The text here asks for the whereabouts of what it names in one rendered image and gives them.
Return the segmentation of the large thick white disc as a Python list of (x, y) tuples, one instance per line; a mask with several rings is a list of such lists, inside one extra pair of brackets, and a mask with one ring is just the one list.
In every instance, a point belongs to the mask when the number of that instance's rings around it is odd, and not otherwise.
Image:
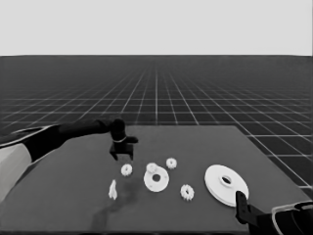
[(244, 179), (233, 169), (213, 164), (204, 173), (204, 183), (208, 192), (220, 203), (234, 207), (236, 205), (236, 192), (241, 191), (246, 198), (249, 190)]

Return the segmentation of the small white T-shaped piece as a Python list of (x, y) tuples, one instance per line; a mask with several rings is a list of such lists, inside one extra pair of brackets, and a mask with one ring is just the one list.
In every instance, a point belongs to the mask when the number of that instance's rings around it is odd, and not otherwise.
[(114, 200), (117, 198), (116, 181), (115, 180), (112, 181), (112, 184), (110, 186), (109, 197), (111, 199), (114, 199)]

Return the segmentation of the white round carrier with pins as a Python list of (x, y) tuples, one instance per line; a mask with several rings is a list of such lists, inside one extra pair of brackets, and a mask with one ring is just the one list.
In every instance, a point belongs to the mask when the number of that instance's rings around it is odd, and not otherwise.
[[(158, 175), (159, 180), (155, 181), (154, 176)], [(161, 166), (157, 166), (153, 172), (146, 171), (144, 174), (145, 186), (152, 192), (158, 193), (163, 191), (169, 184), (169, 174)]]

